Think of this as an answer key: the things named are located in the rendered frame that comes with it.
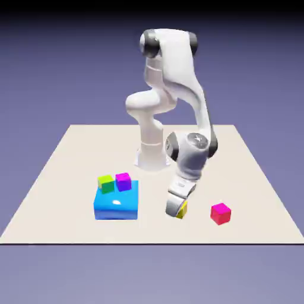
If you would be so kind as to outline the small green cube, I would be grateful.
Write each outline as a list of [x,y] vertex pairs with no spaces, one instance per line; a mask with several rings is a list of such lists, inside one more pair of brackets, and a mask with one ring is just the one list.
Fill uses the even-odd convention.
[[111,175],[99,176],[97,183],[102,194],[107,194],[115,190],[115,181]]

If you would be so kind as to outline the small purple cube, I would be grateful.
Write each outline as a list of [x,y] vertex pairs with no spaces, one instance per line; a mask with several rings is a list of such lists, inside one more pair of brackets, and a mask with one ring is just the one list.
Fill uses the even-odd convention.
[[116,174],[115,181],[119,192],[129,191],[132,188],[132,180],[127,172]]

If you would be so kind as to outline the small red cube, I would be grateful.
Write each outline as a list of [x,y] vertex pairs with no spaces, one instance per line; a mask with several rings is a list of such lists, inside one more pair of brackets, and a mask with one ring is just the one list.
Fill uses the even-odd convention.
[[228,223],[231,219],[231,209],[224,203],[211,206],[210,218],[217,224],[222,225]]

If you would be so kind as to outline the small yellow cube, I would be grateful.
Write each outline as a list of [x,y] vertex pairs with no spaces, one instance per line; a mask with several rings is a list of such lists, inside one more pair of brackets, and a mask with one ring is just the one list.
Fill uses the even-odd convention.
[[187,209],[188,209],[188,202],[184,201],[176,217],[179,219],[183,219],[185,214],[187,213]]

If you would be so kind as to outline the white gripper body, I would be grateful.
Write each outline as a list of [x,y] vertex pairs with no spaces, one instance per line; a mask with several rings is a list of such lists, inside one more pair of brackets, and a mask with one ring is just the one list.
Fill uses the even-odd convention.
[[187,200],[169,192],[166,202],[166,214],[176,217],[184,201]]

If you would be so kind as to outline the large blue box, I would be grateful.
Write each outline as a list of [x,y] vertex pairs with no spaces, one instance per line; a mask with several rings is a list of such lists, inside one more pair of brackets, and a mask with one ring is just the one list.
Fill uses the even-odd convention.
[[136,220],[138,218],[138,181],[131,182],[131,189],[120,192],[115,190],[106,194],[97,189],[94,199],[96,220]]

